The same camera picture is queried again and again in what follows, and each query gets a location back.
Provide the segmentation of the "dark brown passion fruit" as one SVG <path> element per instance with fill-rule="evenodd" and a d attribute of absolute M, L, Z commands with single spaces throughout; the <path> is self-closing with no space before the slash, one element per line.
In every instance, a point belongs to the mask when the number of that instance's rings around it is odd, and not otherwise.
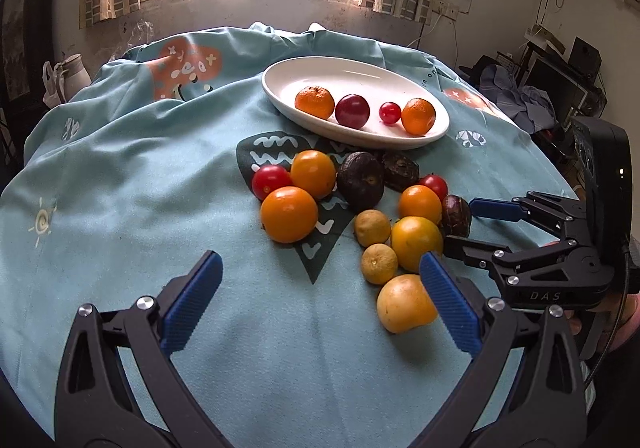
<path fill-rule="evenodd" d="M 444 236 L 466 238 L 470 234 L 471 223 L 471 209 L 463 198 L 449 194 L 442 199 L 442 219 L 439 228 Z"/>

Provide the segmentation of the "yellow orange large fruit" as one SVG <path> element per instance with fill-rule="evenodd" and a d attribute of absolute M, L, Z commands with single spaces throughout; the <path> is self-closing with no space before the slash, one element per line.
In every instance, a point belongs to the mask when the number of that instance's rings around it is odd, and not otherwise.
<path fill-rule="evenodd" d="M 392 227 L 390 245 L 399 265 L 409 273 L 417 273 L 420 260 L 428 252 L 442 254 L 444 239 L 436 224 L 421 216 L 406 216 Z"/>

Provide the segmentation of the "blue clothes pile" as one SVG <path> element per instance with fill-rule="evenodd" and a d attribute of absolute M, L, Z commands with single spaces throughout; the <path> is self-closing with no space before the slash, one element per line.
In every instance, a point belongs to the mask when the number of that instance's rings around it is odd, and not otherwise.
<path fill-rule="evenodd" d="M 484 68 L 478 90 L 529 135 L 551 130 L 558 124 L 547 92 L 535 86 L 518 86 L 500 65 Z"/>

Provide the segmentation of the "black monitor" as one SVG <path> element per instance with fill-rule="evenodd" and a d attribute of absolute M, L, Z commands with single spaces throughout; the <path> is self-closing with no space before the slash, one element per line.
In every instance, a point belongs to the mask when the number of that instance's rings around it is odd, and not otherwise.
<path fill-rule="evenodd" d="M 527 41 L 516 75 L 518 86 L 533 86 L 547 93 L 555 118 L 566 125 L 584 107 L 592 89 L 590 84 L 555 52 Z"/>

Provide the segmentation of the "dark passion fruit right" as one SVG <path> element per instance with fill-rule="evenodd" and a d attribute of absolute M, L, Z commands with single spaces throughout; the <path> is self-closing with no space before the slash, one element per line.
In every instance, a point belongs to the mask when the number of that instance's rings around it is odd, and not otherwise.
<path fill-rule="evenodd" d="M 398 193 L 419 183 L 419 166 L 404 153 L 386 151 L 381 156 L 381 164 L 385 185 Z"/>

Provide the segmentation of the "orange mandarin plate right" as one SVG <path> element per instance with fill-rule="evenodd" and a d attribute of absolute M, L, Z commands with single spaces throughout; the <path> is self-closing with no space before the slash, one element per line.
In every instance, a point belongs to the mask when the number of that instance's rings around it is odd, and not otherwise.
<path fill-rule="evenodd" d="M 436 120 L 434 106 L 424 98 L 414 97 L 401 110 L 401 123 L 405 131 L 414 136 L 423 136 Z"/>

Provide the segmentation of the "dark passion fruit left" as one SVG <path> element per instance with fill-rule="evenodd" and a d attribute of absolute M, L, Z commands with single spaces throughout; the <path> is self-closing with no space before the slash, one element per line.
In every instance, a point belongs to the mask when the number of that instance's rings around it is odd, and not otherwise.
<path fill-rule="evenodd" d="M 372 153 L 356 151 L 337 171 L 337 191 L 355 212 L 373 209 L 384 194 L 384 170 Z"/>

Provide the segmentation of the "small red cherry tomato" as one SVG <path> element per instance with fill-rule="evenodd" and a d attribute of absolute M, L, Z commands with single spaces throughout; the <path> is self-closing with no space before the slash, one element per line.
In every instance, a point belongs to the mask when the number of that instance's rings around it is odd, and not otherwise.
<path fill-rule="evenodd" d="M 401 119 L 401 108 L 396 103 L 385 102 L 378 109 L 378 116 L 385 125 L 390 127 Z"/>

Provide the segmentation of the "white oval plate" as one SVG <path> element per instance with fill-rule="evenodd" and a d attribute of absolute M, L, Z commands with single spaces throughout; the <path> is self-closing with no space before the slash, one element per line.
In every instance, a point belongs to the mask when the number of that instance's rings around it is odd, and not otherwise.
<path fill-rule="evenodd" d="M 377 149 L 417 149 L 445 136 L 450 118 L 430 92 L 378 66 L 325 56 L 281 60 L 262 75 L 262 87 L 283 116 L 320 136 Z M 420 98 L 433 110 L 424 134 L 402 122 L 407 104 Z"/>

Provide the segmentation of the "light blue patterned tablecloth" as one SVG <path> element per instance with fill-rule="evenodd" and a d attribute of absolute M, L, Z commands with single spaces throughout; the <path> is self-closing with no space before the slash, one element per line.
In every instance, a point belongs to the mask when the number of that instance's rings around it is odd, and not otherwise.
<path fill-rule="evenodd" d="M 370 39 L 218 28 L 104 65 L 29 135 L 1 196 L 1 368 L 46 432 L 79 305 L 126 309 L 207 250 L 224 280 L 172 361 L 233 445 L 405 447 L 457 384 L 469 357 L 441 323 L 381 326 L 341 196 L 300 245 L 260 225 L 247 175 L 307 148 L 348 153 L 262 90 L 267 67 L 305 55 L 382 67 L 438 98 L 460 84 L 436 57 Z"/>

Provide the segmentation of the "orange tomato upper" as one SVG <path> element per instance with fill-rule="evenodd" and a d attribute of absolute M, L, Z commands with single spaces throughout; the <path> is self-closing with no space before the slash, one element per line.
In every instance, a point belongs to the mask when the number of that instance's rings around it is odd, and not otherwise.
<path fill-rule="evenodd" d="M 336 182 L 332 159 L 314 149 L 304 150 L 294 157 L 290 175 L 295 186 L 318 200 L 331 194 Z"/>

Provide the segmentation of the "dark red plum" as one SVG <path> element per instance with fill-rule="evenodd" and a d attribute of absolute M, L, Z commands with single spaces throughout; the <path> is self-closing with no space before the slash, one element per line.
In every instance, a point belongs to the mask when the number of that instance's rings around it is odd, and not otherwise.
<path fill-rule="evenodd" d="M 334 117 L 343 127 L 359 130 L 369 120 L 370 106 L 363 96 L 347 94 L 335 106 Z"/>

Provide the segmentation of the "red tomato left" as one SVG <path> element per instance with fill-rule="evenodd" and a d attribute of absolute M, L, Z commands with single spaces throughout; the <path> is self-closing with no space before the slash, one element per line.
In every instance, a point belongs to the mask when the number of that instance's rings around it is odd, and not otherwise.
<path fill-rule="evenodd" d="M 273 191 L 292 186 L 290 172 L 280 165 L 265 164 L 253 175 L 250 188 L 254 196 L 264 201 Z"/>

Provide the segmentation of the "white plastic bag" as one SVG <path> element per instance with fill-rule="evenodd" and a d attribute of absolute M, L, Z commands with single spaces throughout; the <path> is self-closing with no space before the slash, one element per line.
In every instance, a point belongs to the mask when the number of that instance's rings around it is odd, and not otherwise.
<path fill-rule="evenodd" d="M 42 82 L 44 85 L 43 104 L 52 109 L 63 103 L 60 90 L 60 71 L 58 67 L 52 67 L 49 62 L 42 66 Z"/>

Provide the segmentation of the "white kettle jug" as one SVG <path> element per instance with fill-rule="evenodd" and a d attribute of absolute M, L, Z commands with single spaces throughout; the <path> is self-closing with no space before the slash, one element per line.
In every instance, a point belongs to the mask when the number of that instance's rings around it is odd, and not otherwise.
<path fill-rule="evenodd" d="M 91 77 L 80 54 L 70 55 L 54 66 L 55 93 L 62 104 L 68 103 L 79 91 L 90 86 Z"/>

